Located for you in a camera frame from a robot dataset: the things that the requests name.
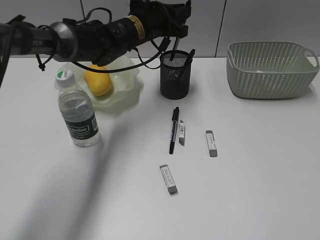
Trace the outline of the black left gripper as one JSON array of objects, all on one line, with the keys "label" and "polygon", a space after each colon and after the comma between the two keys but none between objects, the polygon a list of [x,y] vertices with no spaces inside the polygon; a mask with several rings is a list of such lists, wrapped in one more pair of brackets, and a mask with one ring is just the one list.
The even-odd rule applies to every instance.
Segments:
[{"label": "black left gripper", "polygon": [[128,35],[133,43],[145,43],[159,37],[185,38],[191,16],[192,1],[162,3],[158,0],[129,2]]}]

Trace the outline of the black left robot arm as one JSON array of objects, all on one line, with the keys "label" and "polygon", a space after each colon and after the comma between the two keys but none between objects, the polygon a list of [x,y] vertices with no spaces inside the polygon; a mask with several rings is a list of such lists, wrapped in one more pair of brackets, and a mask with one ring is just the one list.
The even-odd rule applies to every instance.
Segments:
[{"label": "black left robot arm", "polygon": [[0,74],[4,76],[11,56],[47,55],[49,60],[84,62],[106,66],[127,52],[162,38],[157,54],[165,52],[171,38],[188,35],[187,19],[192,3],[166,4],[157,0],[132,0],[128,16],[102,23],[86,15],[82,20],[65,18],[51,25],[35,26],[21,14],[0,26]]}]

